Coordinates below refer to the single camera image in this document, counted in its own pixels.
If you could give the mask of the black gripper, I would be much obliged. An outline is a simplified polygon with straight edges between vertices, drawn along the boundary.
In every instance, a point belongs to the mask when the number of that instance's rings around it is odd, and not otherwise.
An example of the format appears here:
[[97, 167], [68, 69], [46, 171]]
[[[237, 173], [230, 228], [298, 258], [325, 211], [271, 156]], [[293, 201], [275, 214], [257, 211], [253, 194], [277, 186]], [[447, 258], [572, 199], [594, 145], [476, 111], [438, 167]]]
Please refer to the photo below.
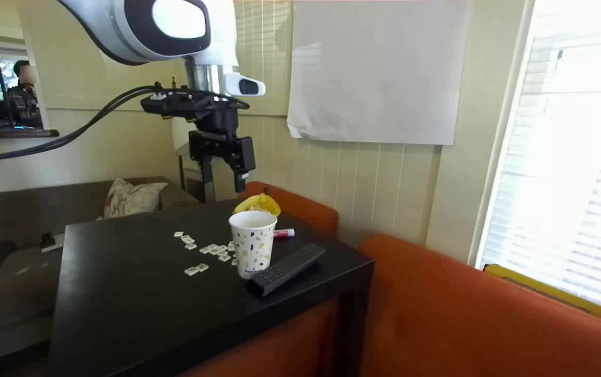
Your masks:
[[188, 135], [192, 162], [201, 162], [202, 201], [215, 201], [213, 171], [209, 157], [221, 157], [235, 179], [235, 194], [244, 190], [247, 175], [256, 167], [253, 141], [239, 139], [239, 113], [235, 107], [215, 107], [194, 120], [197, 130]]

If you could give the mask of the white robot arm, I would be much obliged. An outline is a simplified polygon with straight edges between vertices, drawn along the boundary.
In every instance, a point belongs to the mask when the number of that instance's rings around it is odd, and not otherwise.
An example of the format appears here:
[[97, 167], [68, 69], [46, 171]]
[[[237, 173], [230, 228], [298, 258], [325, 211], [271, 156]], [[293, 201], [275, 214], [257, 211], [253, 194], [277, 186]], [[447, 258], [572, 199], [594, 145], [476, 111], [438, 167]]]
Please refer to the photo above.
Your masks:
[[239, 137], [244, 96], [264, 96], [266, 84], [242, 76], [237, 56], [235, 0], [59, 0], [112, 62], [144, 66], [182, 60], [187, 87], [151, 87], [146, 113], [183, 117], [190, 160], [202, 190], [213, 185], [212, 160], [221, 160], [240, 194], [256, 171], [253, 141]]

